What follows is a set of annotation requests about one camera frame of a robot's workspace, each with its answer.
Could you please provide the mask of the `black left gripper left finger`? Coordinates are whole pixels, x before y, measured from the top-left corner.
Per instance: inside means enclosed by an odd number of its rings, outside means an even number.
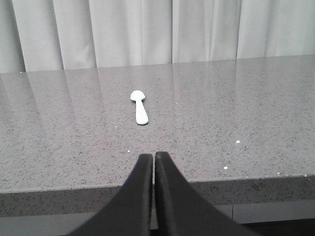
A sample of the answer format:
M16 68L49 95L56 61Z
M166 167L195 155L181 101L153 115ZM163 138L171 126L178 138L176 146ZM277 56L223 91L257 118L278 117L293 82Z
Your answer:
M139 155L123 186L96 215L70 236L149 236L153 156Z

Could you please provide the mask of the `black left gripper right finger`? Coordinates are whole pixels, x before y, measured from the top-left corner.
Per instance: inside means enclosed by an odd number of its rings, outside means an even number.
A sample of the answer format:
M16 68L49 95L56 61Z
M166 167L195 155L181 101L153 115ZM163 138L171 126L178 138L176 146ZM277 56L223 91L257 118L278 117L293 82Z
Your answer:
M155 156L155 202L161 236L254 236L201 197L168 152Z

